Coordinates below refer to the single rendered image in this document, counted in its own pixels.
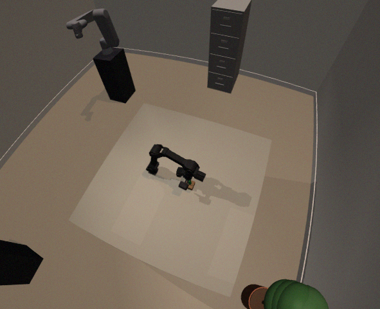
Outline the tan wooden block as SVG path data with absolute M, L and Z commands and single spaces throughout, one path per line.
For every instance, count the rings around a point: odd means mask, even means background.
M 193 188 L 194 188 L 195 182 L 191 181 L 191 183 L 192 184 L 188 186 L 188 190 L 193 190 Z

